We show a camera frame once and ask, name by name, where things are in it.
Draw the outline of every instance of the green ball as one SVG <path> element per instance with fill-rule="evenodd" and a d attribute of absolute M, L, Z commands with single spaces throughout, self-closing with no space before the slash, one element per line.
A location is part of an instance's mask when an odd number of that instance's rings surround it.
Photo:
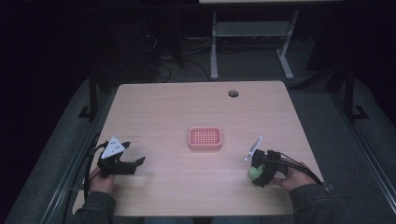
<path fill-rule="evenodd" d="M 250 169 L 248 170 L 248 177 L 250 177 L 250 179 L 252 180 L 258 178 L 261 174 L 262 165 L 259 166 L 259 168 L 250 167 Z"/>

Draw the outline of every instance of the dark floor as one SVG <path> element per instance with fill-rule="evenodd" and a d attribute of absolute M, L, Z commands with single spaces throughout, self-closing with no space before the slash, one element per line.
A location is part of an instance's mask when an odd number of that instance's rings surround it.
<path fill-rule="evenodd" d="M 312 40 L 293 41 L 290 44 L 287 57 L 295 75 L 293 80 L 284 78 L 277 61 L 275 49 L 279 47 L 279 42 L 263 42 L 254 50 L 246 45 L 224 48 L 218 56 L 218 81 L 281 80 L 288 87 L 296 85 L 317 74 L 305 71 L 313 44 Z M 210 71 L 208 51 L 186 55 L 184 59 L 187 60 L 184 68 L 173 61 L 162 61 L 164 66 L 159 67 L 162 77 L 157 81 L 165 80 L 169 72 L 169 82 L 207 81 L 204 69 L 206 72 Z M 324 78 L 304 90 L 290 91 L 291 100 L 323 177 L 335 187 L 336 191 L 332 195 L 349 209 L 350 223 L 396 223 L 395 211 L 392 211 L 379 187 L 369 162 L 362 153 L 361 144 L 351 131 L 350 123 L 335 102 L 338 96 L 343 95 L 342 91 L 335 95 L 327 93 L 327 81 Z M 88 119 L 78 117 L 81 108 L 89 104 L 88 81 L 82 83 L 59 120 L 6 223 L 38 223 L 43 220 L 46 212 L 52 217 L 52 222 L 62 223 L 67 197 L 59 194 L 63 192 L 64 185 L 70 185 L 62 182 L 64 176 L 78 151 L 87 148 L 94 135 L 101 132 L 115 92 L 116 90 L 109 94 L 100 94 L 99 114 L 93 122 L 88 122 Z M 361 105 L 369 119 L 357 120 L 354 125 L 361 130 L 395 186 L 396 129 L 375 103 L 370 91 L 358 80 L 355 105 Z M 49 204 L 54 198 L 59 199 L 61 206 L 51 210 Z M 127 217 L 115 219 L 116 223 L 133 220 L 135 219 Z M 291 217 L 264 217 L 263 223 L 293 223 L 293 220 Z"/>

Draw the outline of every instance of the small basket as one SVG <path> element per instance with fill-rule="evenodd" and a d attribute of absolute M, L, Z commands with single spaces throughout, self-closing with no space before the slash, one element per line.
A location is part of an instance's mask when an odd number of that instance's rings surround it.
<path fill-rule="evenodd" d="M 192 150 L 221 149 L 221 129 L 216 127 L 190 128 L 189 148 Z"/>

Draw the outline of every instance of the pink plastic basket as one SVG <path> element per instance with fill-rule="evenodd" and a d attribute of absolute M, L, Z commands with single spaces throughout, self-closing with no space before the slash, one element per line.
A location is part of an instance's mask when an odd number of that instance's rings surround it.
<path fill-rule="evenodd" d="M 189 148 L 193 150 L 221 149 L 221 129 L 216 127 L 190 128 Z"/>

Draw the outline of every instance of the sleeve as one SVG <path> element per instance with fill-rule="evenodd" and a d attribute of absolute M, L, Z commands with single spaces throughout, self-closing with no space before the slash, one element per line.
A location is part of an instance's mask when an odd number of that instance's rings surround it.
<path fill-rule="evenodd" d="M 301 186 L 289 192 L 296 224 L 341 224 L 348 222 L 346 207 L 320 185 Z"/>
<path fill-rule="evenodd" d="M 73 223 L 113 223 L 115 207 L 116 201 L 110 195 L 103 192 L 91 192 L 87 202 L 75 213 Z"/>

